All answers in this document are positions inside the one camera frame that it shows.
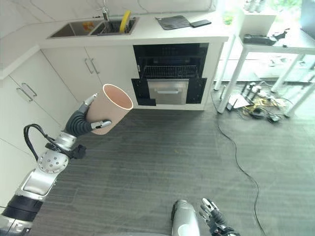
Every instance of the white table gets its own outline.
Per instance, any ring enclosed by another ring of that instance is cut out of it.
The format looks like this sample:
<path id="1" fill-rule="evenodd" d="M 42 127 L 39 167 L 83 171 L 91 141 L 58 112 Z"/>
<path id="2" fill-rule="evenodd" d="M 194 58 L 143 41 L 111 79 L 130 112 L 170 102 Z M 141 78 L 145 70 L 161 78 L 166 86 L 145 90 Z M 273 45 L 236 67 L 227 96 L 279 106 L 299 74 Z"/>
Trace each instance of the white table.
<path id="1" fill-rule="evenodd" d="M 230 50 L 228 53 L 228 56 L 225 58 L 225 61 L 223 63 L 223 72 L 221 76 L 218 78 L 215 90 L 219 90 L 219 87 L 221 85 L 221 80 L 226 68 L 227 60 L 229 59 L 230 51 L 233 47 L 235 39 L 239 40 L 242 45 L 242 52 L 240 59 L 237 63 L 237 66 L 234 70 L 234 73 L 232 75 L 232 78 L 229 82 L 229 84 L 226 87 L 226 92 L 224 97 L 222 98 L 219 107 L 218 112 L 223 113 L 227 103 L 229 101 L 230 95 L 236 85 L 238 76 L 241 72 L 241 69 L 243 67 L 244 61 L 246 59 L 246 56 L 249 52 L 258 52 L 258 53 L 291 53 L 291 54 L 297 54 L 297 57 L 290 63 L 287 70 L 284 71 L 281 76 L 278 78 L 274 86 L 271 88 L 272 92 L 276 92 L 279 86 L 285 81 L 288 74 L 291 72 L 295 64 L 303 58 L 304 55 L 315 55 L 315 40 L 312 39 L 310 36 L 308 36 L 306 33 L 304 33 L 300 29 L 291 29 L 288 34 L 286 35 L 285 39 L 280 40 L 273 46 L 265 46 L 265 45 L 257 45 L 257 44 L 244 44 L 242 40 L 237 36 L 233 35 L 230 45 Z M 312 93 L 314 89 L 311 89 L 308 91 L 305 96 L 302 96 L 299 101 L 297 101 L 296 104 L 293 105 L 293 107 L 290 108 L 289 111 L 287 111 L 288 116 L 292 115 L 292 112 L 296 110 L 296 108 Z"/>

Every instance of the yellow object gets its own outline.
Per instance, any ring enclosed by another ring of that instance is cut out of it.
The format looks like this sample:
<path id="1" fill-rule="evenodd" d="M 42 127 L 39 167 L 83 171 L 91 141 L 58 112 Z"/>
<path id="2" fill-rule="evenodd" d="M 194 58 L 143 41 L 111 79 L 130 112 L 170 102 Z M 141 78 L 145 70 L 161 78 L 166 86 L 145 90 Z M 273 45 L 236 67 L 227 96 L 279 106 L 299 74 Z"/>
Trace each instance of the yellow object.
<path id="1" fill-rule="evenodd" d="M 120 24 L 119 33 L 125 32 L 126 26 L 129 24 L 130 16 L 131 16 L 131 11 L 130 10 L 125 11 L 124 16 L 122 18 L 122 22 Z"/>

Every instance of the gray carpet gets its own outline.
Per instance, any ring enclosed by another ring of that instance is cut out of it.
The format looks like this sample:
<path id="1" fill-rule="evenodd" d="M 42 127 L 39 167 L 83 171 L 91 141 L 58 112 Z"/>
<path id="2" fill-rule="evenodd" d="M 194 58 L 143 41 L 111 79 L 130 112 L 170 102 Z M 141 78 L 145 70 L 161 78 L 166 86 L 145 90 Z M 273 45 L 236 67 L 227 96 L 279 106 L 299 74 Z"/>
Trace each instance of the gray carpet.
<path id="1" fill-rule="evenodd" d="M 97 233 L 170 234 L 172 205 L 187 199 L 198 210 L 211 198 L 229 226 L 259 236 L 257 215 L 268 236 L 315 232 L 314 96 L 291 119 L 277 125 L 217 115 L 209 98 L 204 112 L 133 110 L 105 136 L 80 138 L 82 160 L 72 160 L 36 218 L 33 236 L 92 236 Z M 202 235 L 209 235 L 200 220 Z"/>

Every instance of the cup rim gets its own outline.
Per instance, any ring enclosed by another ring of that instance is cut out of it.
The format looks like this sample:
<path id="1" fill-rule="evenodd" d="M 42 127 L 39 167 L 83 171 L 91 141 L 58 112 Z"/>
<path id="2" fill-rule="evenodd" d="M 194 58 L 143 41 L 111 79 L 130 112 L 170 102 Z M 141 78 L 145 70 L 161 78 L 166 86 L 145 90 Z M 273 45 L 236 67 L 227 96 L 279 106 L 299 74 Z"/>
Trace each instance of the cup rim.
<path id="1" fill-rule="evenodd" d="M 130 102 L 131 102 L 131 107 L 130 108 L 125 108 L 125 107 L 122 107 L 122 106 L 120 106 L 120 105 L 118 105 L 116 102 L 114 102 L 108 95 L 107 95 L 107 93 L 105 92 L 105 87 L 106 86 L 110 86 L 110 87 L 115 87 L 115 88 L 117 88 L 117 89 L 119 89 L 121 92 L 123 92 L 126 96 L 127 96 L 127 98 L 130 100 Z M 105 94 L 105 96 L 112 102 L 112 103 L 114 103 L 116 106 L 118 106 L 118 107 L 120 107 L 121 109 L 124 109 L 124 110 L 132 110 L 132 108 L 133 108 L 133 102 L 132 102 L 132 99 L 129 97 L 129 95 L 125 92 L 125 91 L 123 91 L 120 87 L 118 87 L 118 86 L 116 86 L 116 85 L 112 85 L 112 84 L 104 84 L 103 85 L 103 92 L 104 92 L 104 94 Z"/>

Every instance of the table leg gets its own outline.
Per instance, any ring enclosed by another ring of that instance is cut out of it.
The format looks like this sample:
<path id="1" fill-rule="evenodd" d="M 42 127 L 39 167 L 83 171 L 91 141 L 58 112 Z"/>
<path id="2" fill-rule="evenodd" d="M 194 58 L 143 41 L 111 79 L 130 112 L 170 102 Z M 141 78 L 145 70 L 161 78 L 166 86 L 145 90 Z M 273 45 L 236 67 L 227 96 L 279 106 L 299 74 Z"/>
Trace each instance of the table leg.
<path id="1" fill-rule="evenodd" d="M 230 42 L 230 45 L 229 45 L 229 48 L 228 48 L 228 52 L 226 54 L 226 58 L 224 59 L 223 68 L 221 70 L 221 74 L 217 78 L 217 81 L 216 81 L 216 85 L 215 85 L 215 88 L 214 88 L 214 90 L 216 90 L 216 91 L 218 91 L 220 89 L 220 85 L 221 85 L 221 82 L 222 82 L 222 79 L 223 79 L 223 75 L 225 73 L 226 65 L 227 65 L 227 62 L 228 62 L 228 60 L 230 58 L 232 49 L 233 49 L 235 38 L 236 38 L 236 36 L 233 34 L 232 37 L 231 37 L 231 42 Z"/>
<path id="2" fill-rule="evenodd" d="M 286 117 L 291 117 L 295 110 L 312 94 L 315 90 L 315 83 L 312 83 L 307 91 L 300 97 L 300 99 L 284 114 Z"/>
<path id="3" fill-rule="evenodd" d="M 298 61 L 300 61 L 301 59 L 303 59 L 303 57 L 305 56 L 305 54 L 299 54 L 296 56 L 296 58 L 291 62 L 291 64 L 289 65 L 289 67 L 287 68 L 287 70 L 285 70 L 280 77 L 278 78 L 278 80 L 276 81 L 276 83 L 273 85 L 273 87 L 270 89 L 271 92 L 276 92 L 279 88 L 280 85 L 282 85 L 284 83 L 284 81 L 286 80 L 287 76 L 291 73 L 292 69 L 294 68 L 294 66 L 296 65 L 296 63 Z"/>
<path id="4" fill-rule="evenodd" d="M 234 73 L 232 75 L 232 78 L 231 78 L 231 81 L 228 83 L 227 87 L 226 87 L 226 92 L 225 92 L 225 95 L 222 99 L 222 101 L 220 102 L 219 104 L 219 107 L 218 107 L 218 112 L 219 113 L 223 113 L 226 106 L 227 106 L 227 103 L 230 99 L 230 95 L 234 89 L 234 86 L 236 85 L 236 82 L 237 82 L 237 79 L 238 79 L 238 76 L 240 75 L 240 72 L 241 72 L 241 69 L 243 67 L 243 64 L 244 64 L 244 61 L 246 59 L 246 56 L 248 54 L 249 50 L 246 48 L 246 47 L 243 47 L 242 49 L 242 53 L 241 53 L 241 56 L 240 56 L 240 59 L 237 63 L 237 66 L 234 70 Z"/>

